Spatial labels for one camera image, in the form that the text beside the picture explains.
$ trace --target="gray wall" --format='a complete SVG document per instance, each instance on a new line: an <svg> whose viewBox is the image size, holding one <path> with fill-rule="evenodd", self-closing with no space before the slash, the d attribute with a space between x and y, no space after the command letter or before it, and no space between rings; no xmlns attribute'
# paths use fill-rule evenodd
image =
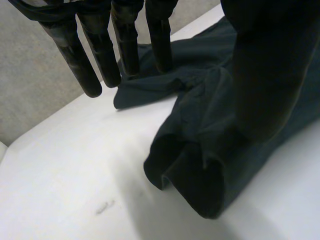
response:
<svg viewBox="0 0 320 240"><path fill-rule="evenodd" d="M219 0L179 0L170 18L172 33L208 10ZM136 22L139 43L149 43L145 11ZM88 43L79 38L99 79ZM113 43L112 24L109 32ZM118 47L114 45L116 57ZM7 146L83 92L52 39L8 1L0 2L0 142Z"/></svg>

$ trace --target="smudge mark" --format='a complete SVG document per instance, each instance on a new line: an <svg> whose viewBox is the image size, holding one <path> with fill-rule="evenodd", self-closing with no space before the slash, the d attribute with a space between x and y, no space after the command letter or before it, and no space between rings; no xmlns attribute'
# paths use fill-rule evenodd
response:
<svg viewBox="0 0 320 240"><path fill-rule="evenodd" d="M96 211L95 211L95 215L100 215L102 214L105 210L108 210L110 208L113 207L113 205L115 205L116 201L115 200L111 200L110 202L105 202L103 203L103 205L101 207L99 207Z"/></svg>

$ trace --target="black robotic finger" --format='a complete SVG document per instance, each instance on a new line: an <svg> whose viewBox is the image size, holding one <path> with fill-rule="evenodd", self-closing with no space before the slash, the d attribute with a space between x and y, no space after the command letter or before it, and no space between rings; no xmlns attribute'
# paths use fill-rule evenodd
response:
<svg viewBox="0 0 320 240"><path fill-rule="evenodd" d="M144 5L143 0L120 1L113 0L111 4L111 19L124 72L129 76L139 73L138 33L135 21Z"/></svg>
<svg viewBox="0 0 320 240"><path fill-rule="evenodd" d="M102 87L78 38L75 16L40 24L54 40L85 94L91 98L98 97Z"/></svg>
<svg viewBox="0 0 320 240"><path fill-rule="evenodd" d="M157 69L168 72L173 68L169 17L178 0L146 0L145 16L149 27Z"/></svg>
<svg viewBox="0 0 320 240"><path fill-rule="evenodd" d="M103 1L105 4L98 9L93 6L92 10L87 5L94 5L95 1L90 1L85 11L78 12L77 15L105 84L114 88L121 83L121 75L108 33L111 0Z"/></svg>

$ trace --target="folded garment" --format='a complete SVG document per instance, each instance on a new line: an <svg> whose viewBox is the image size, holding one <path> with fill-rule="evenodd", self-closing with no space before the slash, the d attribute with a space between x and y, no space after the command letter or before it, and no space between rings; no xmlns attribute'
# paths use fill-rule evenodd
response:
<svg viewBox="0 0 320 240"><path fill-rule="evenodd" d="M144 163L160 190L172 183L202 217L217 218L288 138L320 117L320 49L298 102L275 137L256 143L236 128L232 57L237 33L225 18L191 39L172 43L174 70L159 74L150 45L139 46L140 76L118 87L124 109L177 94Z"/></svg>

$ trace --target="white table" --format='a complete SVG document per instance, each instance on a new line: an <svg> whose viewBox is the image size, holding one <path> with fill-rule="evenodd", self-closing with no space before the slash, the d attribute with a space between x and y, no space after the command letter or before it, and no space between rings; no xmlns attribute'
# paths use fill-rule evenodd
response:
<svg viewBox="0 0 320 240"><path fill-rule="evenodd" d="M223 16L213 8L172 36ZM0 165L1 240L318 240L320 122L280 147L219 220L198 216L143 162L175 98L129 110L80 96L21 136Z"/></svg>

